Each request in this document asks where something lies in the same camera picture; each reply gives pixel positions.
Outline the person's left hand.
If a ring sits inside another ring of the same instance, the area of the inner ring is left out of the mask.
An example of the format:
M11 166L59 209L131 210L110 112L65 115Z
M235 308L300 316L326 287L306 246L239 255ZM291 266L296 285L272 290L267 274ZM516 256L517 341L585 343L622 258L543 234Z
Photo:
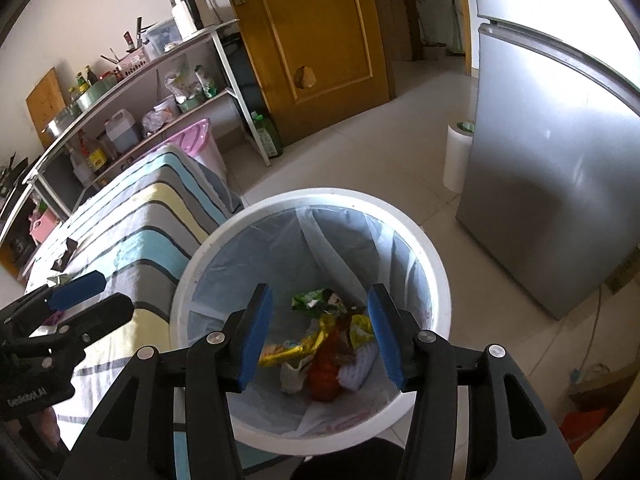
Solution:
M41 412L28 415L21 421L20 436L37 455L56 452L61 437L54 409L49 406Z

